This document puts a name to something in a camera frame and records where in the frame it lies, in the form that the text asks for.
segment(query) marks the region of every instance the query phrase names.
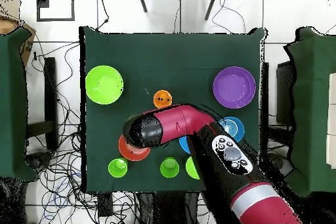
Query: lime green bowl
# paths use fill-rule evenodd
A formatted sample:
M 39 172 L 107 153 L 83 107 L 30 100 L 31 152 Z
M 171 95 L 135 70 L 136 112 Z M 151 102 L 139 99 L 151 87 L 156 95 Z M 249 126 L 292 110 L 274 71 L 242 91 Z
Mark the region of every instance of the lime green bowl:
M 108 172 L 112 177 L 121 178 L 127 173 L 127 160 L 116 158 L 108 164 Z
M 189 159 L 187 159 L 187 161 L 186 161 L 186 172 L 188 173 L 188 175 L 191 178 L 194 178 L 194 179 L 197 179 L 197 180 L 200 179 L 200 177 L 197 173 L 197 170 L 195 168 L 195 164 L 192 161 L 192 157 L 189 157 Z
M 173 178 L 179 173 L 180 166 L 174 158 L 169 156 L 161 163 L 160 171 L 162 176 Z
M 123 92 L 123 78 L 111 66 L 96 66 L 85 78 L 87 96 L 98 104 L 110 104 Z

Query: dark green tablecloth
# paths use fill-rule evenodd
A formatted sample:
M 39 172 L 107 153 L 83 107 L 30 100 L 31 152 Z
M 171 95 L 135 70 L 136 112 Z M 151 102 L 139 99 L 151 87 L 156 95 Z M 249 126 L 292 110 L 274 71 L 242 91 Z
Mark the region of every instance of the dark green tablecloth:
M 236 116 L 245 126 L 244 139 L 255 149 L 259 145 L 258 87 L 261 67 L 260 42 L 264 30 L 249 35 L 226 34 L 102 34 L 84 27 L 85 75 L 98 65 L 117 69 L 124 91 L 113 104 L 86 101 L 87 191 L 203 190 L 199 180 L 186 173 L 189 155 L 178 140 L 155 148 L 140 162 L 129 162 L 126 176 L 116 179 L 108 164 L 120 156 L 118 139 L 123 124 L 133 114 L 155 109 L 154 93 L 168 90 L 173 103 L 205 104 L 223 116 Z M 241 109 L 227 109 L 213 96 L 215 76 L 229 66 L 241 66 L 255 78 L 257 91 L 251 103 Z M 174 156 L 180 172 L 164 178 L 159 166 Z
M 287 182 L 293 191 L 336 192 L 336 169 L 326 164 L 329 75 L 336 72 L 336 36 L 301 28 L 288 47 L 297 71 L 293 86 L 296 131 L 291 161 L 297 168 Z
M 26 181 L 37 177 L 24 158 L 28 108 L 20 46 L 30 35 L 24 28 L 0 35 L 0 177 Z

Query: white floor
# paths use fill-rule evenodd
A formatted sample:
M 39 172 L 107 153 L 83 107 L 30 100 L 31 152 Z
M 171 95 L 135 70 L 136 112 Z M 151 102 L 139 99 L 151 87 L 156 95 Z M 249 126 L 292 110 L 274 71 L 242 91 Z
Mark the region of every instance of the white floor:
M 57 82 L 69 77 L 71 70 L 67 65 L 64 55 L 66 51 L 78 41 L 78 27 L 90 26 L 96 28 L 106 19 L 102 0 L 74 0 L 75 21 L 65 22 L 37 22 L 36 0 L 21 0 L 20 18 L 37 30 L 37 37 L 41 42 L 44 54 L 53 51 L 63 45 L 65 46 L 48 56 L 56 58 Z M 159 32 L 173 33 L 179 0 L 145 0 L 148 12 L 142 10 L 140 0 L 104 0 L 106 11 L 110 17 L 109 22 L 100 28 L 102 32 Z M 182 33 L 219 33 L 228 32 L 220 26 L 216 26 L 212 17 L 221 9 L 219 0 L 215 1 L 209 20 L 205 21 L 204 16 L 210 0 L 182 0 Z M 56 18 L 70 16 L 69 0 L 50 0 L 49 9 L 41 9 L 41 18 Z M 301 26 L 314 26 L 319 32 L 326 33 L 336 24 L 336 0 L 226 0 L 225 7 L 238 11 L 245 20 L 245 29 L 248 33 L 253 28 L 264 27 L 268 30 L 265 45 L 265 61 L 270 63 L 269 73 L 269 113 L 276 114 L 276 66 L 281 62 L 289 60 L 283 46 L 294 41 L 295 30 Z M 223 8 L 215 17 L 215 22 L 229 29 L 233 33 L 243 33 L 243 20 L 234 11 Z M 179 32 L 179 13 L 176 20 L 176 32 Z M 336 27 L 328 32 L 336 34 Z M 35 38 L 32 52 L 41 54 L 40 44 Z M 73 48 L 66 55 L 66 60 L 73 68 L 73 76 L 59 86 L 59 91 L 67 98 L 71 109 L 79 116 L 79 47 Z M 32 65 L 32 56 L 27 67 L 28 100 L 29 100 L 29 122 L 38 122 L 44 119 L 43 113 L 43 74 L 35 70 Z M 58 109 L 59 122 L 64 119 L 62 109 Z M 71 123 L 79 123 L 79 119 L 70 114 Z M 276 123 L 275 118 L 270 116 L 270 123 Z M 75 127 L 67 125 L 65 135 L 75 131 Z M 30 139 L 29 151 L 43 150 L 36 138 Z M 61 146 L 61 150 L 70 150 L 69 142 Z M 80 158 L 75 163 L 80 169 Z M 55 176 L 42 176 L 40 181 L 31 183 L 26 195 L 26 211 L 29 222 L 48 224 L 54 217 L 54 211 L 61 205 L 63 199 L 57 198 L 47 192 L 43 184 L 47 184 L 47 178 L 54 179 Z M 66 179 L 63 175 L 54 184 L 54 189 L 59 186 L 66 186 Z M 73 206 L 64 203 L 65 206 L 59 211 L 59 216 L 54 217 L 51 224 L 64 224 L 73 212 Z M 205 206 L 199 207 L 199 214 L 207 212 Z M 126 223 L 133 222 L 133 215 L 130 211 L 123 212 L 127 215 Z M 200 224 L 215 224 L 215 220 L 209 213 L 199 217 Z M 85 208 L 80 207 L 72 216 L 72 223 L 67 224 L 94 224 Z

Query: black frame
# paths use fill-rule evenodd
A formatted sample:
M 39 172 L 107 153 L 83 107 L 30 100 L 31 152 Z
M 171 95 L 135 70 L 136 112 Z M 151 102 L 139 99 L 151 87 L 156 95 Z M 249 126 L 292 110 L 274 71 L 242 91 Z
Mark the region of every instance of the black frame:
M 71 0 L 71 17 L 70 18 L 41 18 L 40 8 L 49 8 L 49 0 L 36 0 L 36 13 L 38 22 L 50 22 L 50 21 L 75 21 L 75 0 Z

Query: control buttons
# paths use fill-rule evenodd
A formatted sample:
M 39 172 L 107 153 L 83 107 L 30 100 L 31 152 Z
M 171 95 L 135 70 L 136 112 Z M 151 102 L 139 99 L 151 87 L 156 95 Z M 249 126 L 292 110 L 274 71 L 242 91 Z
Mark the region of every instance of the control buttons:
M 219 145 L 218 145 L 218 149 L 219 149 L 219 150 L 224 150 L 224 148 L 225 148 L 225 146 L 224 146 L 223 144 L 219 144 Z
M 241 158 L 242 154 L 236 148 L 226 148 L 224 151 L 224 158 L 229 161 L 236 161 Z
M 246 166 L 246 165 L 247 165 L 246 160 L 240 160 L 239 163 L 240 163 L 242 166 Z

